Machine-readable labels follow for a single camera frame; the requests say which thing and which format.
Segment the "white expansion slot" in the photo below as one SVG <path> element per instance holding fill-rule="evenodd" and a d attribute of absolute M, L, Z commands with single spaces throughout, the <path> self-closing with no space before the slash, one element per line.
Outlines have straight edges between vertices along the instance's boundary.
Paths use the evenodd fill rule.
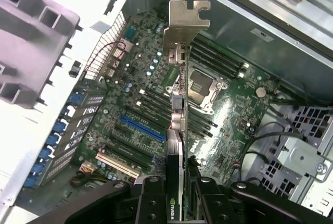
<path fill-rule="evenodd" d="M 115 158 L 110 157 L 109 155 L 106 155 L 105 153 L 97 153 L 95 157 L 98 161 L 105 163 L 109 167 L 112 167 L 126 175 L 132 178 L 138 178 L 140 173 L 139 171 L 133 169 L 132 167 L 128 166 L 127 164 L 116 160 Z"/>

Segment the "blue expansion slot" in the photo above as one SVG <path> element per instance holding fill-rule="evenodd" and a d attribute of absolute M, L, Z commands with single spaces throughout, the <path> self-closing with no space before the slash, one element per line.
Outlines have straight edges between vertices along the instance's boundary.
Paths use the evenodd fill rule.
<path fill-rule="evenodd" d="M 164 143 L 165 142 L 165 135 L 162 133 L 159 133 L 158 131 L 155 131 L 154 129 L 150 129 L 149 127 L 143 125 L 142 123 L 139 123 L 126 115 L 120 115 L 119 119 L 121 122 L 131 126 L 132 128 L 148 135 L 149 137 L 156 139 L 159 142 Z"/>

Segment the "green motherboard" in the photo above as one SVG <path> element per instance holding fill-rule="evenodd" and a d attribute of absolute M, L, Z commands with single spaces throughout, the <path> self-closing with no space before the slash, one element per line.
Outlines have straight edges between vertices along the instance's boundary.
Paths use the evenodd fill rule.
<path fill-rule="evenodd" d="M 98 161 L 105 153 L 140 175 L 153 172 L 164 154 L 164 143 L 120 121 L 120 115 L 165 135 L 171 121 L 171 102 L 165 86 L 172 79 L 174 65 L 162 56 L 162 35 L 167 17 L 150 11 L 129 19 L 121 39 L 133 44 L 121 60 L 110 58 L 105 69 L 108 93 L 76 153 L 80 163 L 96 165 L 103 180 L 131 180 L 132 177 Z M 189 66 L 208 69 L 223 78 L 228 88 L 213 103 L 214 114 L 206 115 L 189 106 L 188 154 L 196 158 L 203 175 L 226 183 L 246 143 L 264 117 L 278 81 L 206 38 L 198 35 L 191 44 Z M 258 98 L 258 87 L 266 96 Z"/>

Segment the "CPU socket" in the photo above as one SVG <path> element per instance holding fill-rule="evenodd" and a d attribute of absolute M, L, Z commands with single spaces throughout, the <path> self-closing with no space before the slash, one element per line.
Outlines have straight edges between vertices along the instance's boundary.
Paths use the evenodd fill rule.
<path fill-rule="evenodd" d="M 188 105 L 202 114 L 213 115 L 213 103 L 220 91 L 228 88 L 223 78 L 196 65 L 190 65 L 187 70 L 183 66 L 174 66 L 167 77 L 172 79 L 165 90 L 173 111 L 182 112 Z"/>

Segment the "metal disk bay cage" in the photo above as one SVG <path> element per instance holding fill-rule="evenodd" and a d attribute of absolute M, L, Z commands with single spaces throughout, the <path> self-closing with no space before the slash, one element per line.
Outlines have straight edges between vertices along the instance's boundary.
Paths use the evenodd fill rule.
<path fill-rule="evenodd" d="M 263 187 L 323 216 L 333 208 L 333 107 L 274 107 L 286 121 L 259 173 Z"/>

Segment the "finned silver heatsink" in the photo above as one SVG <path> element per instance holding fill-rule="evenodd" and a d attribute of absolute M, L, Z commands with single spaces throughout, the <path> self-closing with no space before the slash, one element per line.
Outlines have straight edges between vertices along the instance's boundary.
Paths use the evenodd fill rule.
<path fill-rule="evenodd" d="M 113 53 L 111 54 L 112 58 L 121 60 L 122 57 L 129 53 L 133 44 L 125 39 L 121 39 L 118 44 L 116 45 L 116 48 L 114 49 Z"/>

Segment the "open grey PC case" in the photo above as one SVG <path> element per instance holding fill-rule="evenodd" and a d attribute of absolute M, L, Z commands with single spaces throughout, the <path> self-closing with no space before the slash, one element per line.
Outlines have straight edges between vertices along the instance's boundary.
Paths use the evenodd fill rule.
<path fill-rule="evenodd" d="M 75 158 L 108 93 L 105 69 L 131 17 L 166 15 L 161 53 L 169 62 L 163 36 L 170 1 L 0 0 L 0 224 L 27 224 L 109 181 L 141 186 L 146 177 L 164 180 L 167 224 L 205 224 L 190 213 L 189 171 L 187 219 L 170 221 L 166 131 L 153 172 L 136 179 L 103 180 L 96 165 Z M 189 9 L 209 1 L 210 10 L 199 17 L 210 26 L 197 36 L 279 83 L 229 180 L 218 182 L 199 169 L 224 187 L 247 181 L 265 189 L 259 173 L 270 162 L 269 147 L 282 136 L 301 138 L 285 130 L 273 108 L 333 107 L 333 0 L 182 1 Z"/>

